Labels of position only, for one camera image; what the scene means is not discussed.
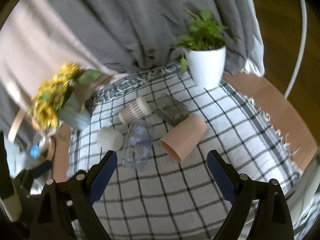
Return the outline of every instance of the sunflower bouquet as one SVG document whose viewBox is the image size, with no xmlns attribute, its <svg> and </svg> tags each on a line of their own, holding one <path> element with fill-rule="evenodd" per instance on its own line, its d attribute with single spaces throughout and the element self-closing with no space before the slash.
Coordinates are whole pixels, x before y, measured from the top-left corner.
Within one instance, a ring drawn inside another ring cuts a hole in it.
<svg viewBox="0 0 320 240">
<path fill-rule="evenodd" d="M 37 130 L 59 127 L 58 111 L 74 91 L 75 84 L 86 85 L 101 75 L 95 70 L 80 70 L 79 65 L 67 63 L 51 79 L 41 83 L 38 92 L 28 106 L 28 115 Z"/>
</svg>

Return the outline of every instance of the blue gripper pad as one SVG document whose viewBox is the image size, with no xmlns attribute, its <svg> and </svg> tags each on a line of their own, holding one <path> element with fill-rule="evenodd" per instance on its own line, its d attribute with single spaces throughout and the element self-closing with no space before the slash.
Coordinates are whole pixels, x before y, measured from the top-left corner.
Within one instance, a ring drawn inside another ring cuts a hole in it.
<svg viewBox="0 0 320 240">
<path fill-rule="evenodd" d="M 225 200 L 233 205 L 236 200 L 235 185 L 212 152 L 207 155 L 207 166 Z"/>
<path fill-rule="evenodd" d="M 100 172 L 97 174 L 96 178 L 91 184 L 90 196 L 88 198 L 90 205 L 93 205 L 95 201 L 101 199 L 104 190 L 106 189 L 109 180 L 111 179 L 112 174 L 117 167 L 117 163 L 118 157 L 117 154 L 114 152 L 103 165 Z"/>
</svg>

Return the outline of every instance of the wooden floor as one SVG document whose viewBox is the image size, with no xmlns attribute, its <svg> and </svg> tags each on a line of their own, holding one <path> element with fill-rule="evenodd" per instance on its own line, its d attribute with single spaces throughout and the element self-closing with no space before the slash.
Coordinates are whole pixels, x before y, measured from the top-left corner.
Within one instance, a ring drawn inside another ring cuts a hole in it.
<svg viewBox="0 0 320 240">
<path fill-rule="evenodd" d="M 253 0 L 265 45 L 265 77 L 283 94 L 296 64 L 301 38 L 300 0 Z M 320 22 L 307 6 L 303 61 L 289 101 L 320 145 Z"/>
</svg>

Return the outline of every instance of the white cable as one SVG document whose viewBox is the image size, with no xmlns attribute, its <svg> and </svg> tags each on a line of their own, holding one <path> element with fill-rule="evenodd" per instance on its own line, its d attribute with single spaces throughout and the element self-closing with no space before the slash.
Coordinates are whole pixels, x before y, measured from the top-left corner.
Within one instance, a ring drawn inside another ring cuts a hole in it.
<svg viewBox="0 0 320 240">
<path fill-rule="evenodd" d="M 296 66 L 294 67 L 294 71 L 290 80 L 290 83 L 287 87 L 287 90 L 284 94 L 284 97 L 287 99 L 291 89 L 296 81 L 300 66 L 301 66 L 301 61 L 303 58 L 303 53 L 304 53 L 304 48 L 306 45 L 306 39 L 307 39 L 307 8 L 306 8 L 306 2 L 305 0 L 300 0 L 300 4 L 301 4 L 301 12 L 302 12 L 302 31 L 301 31 L 301 41 L 300 41 L 300 48 L 299 48 L 299 54 L 298 54 L 298 58 L 297 58 L 297 63 Z"/>
</svg>

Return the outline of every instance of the potted plant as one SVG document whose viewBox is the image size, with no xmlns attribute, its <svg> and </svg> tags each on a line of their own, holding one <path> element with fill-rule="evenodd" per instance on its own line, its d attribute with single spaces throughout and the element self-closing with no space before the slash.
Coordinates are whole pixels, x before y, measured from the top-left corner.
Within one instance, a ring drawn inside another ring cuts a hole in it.
<svg viewBox="0 0 320 240">
<path fill-rule="evenodd" d="M 210 10 L 203 10 L 200 15 L 187 11 L 194 21 L 188 24 L 189 35 L 177 37 L 179 43 L 176 47 L 185 48 L 181 57 L 181 72 L 189 67 L 196 85 L 205 89 L 215 88 L 222 78 L 226 60 L 222 33 L 228 27 L 218 24 Z"/>
<path fill-rule="evenodd" d="M 41 83 L 38 93 L 31 99 L 28 115 L 33 127 L 41 131 L 51 127 L 59 130 L 59 120 L 78 130 L 88 127 L 91 115 L 76 99 L 74 86 L 88 85 L 100 75 L 96 70 L 80 70 L 74 63 L 63 64 L 58 74 Z"/>
</svg>

